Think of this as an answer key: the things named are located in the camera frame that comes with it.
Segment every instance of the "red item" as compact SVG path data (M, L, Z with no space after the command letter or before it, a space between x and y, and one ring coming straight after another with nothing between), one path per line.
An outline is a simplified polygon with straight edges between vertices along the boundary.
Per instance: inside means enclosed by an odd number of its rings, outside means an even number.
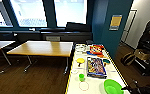
M90 53L101 55L102 54L102 48L100 46L90 46Z

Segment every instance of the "box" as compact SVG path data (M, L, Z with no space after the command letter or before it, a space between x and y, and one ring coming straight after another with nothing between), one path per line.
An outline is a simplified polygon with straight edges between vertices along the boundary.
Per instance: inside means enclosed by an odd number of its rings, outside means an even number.
M150 59L150 51L146 49L136 49L134 52L135 57L139 58L140 60L148 60Z
M87 58L87 76L106 79L106 71L100 58Z

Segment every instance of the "white table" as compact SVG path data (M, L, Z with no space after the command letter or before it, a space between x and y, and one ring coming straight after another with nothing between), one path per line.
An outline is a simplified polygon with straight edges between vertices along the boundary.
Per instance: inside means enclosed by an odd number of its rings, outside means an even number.
M110 60L110 64L105 66L107 78L100 79L100 78L87 77L87 69L86 69L87 57L95 57L95 58L98 57L84 54L80 52L82 50L83 50L82 47L76 46L65 94L106 94L104 90L104 81L106 79L113 79L118 83L120 83L122 87L126 86L126 83L122 75L118 72L118 69L115 68L116 66L114 65L114 62L111 60L111 58L109 57L109 55L105 50L102 51L103 55L105 57L108 57L108 60ZM78 58L85 59L85 62L83 64L80 64L80 67L78 67L78 63L76 62ZM79 81L80 73L83 73L85 75L84 82ZM130 94L130 93L129 91L124 90L124 94Z

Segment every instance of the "table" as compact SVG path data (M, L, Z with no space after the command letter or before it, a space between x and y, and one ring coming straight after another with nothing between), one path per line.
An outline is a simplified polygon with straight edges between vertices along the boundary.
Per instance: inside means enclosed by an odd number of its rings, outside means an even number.
M32 64L29 57L30 55L67 57L66 73L68 68L68 57L70 57L72 46L73 42L27 41L7 52L7 54L27 55L30 64L24 71L27 71L28 67Z
M122 87L125 87L127 85L127 83L123 79L122 75L120 74L119 70L115 66L114 62L112 61L106 50L102 51L104 55L102 59L106 58L110 61L110 64L105 66L107 78L103 79L87 77L87 57L98 57L88 55L85 53L86 51L90 50L89 46L85 45L83 49L83 47L79 47L79 45L82 44L77 45L74 52L74 58L72 61L71 71L69 74L65 94L107 94L104 90L104 81L106 79L113 79L120 83ZM80 64L80 67L78 67L78 63L76 62L78 58L83 58L85 60L83 64ZM84 82L79 81L79 74L81 73L85 76ZM130 93L129 91L124 90L124 94Z
M14 42L15 41L0 41L0 50L3 53L3 56L5 57L6 61L9 64L9 66L11 65L11 63L10 63L9 59L7 58L6 54L4 53L4 51L2 50L2 48L6 47L6 46L8 46L8 45L10 45L10 44L12 44Z

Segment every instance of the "cardboard box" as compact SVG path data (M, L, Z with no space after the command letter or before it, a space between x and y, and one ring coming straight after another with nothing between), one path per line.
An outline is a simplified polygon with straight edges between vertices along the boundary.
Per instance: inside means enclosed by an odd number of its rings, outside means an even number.
M150 59L150 51L146 49L136 49L134 55L140 60L148 60Z

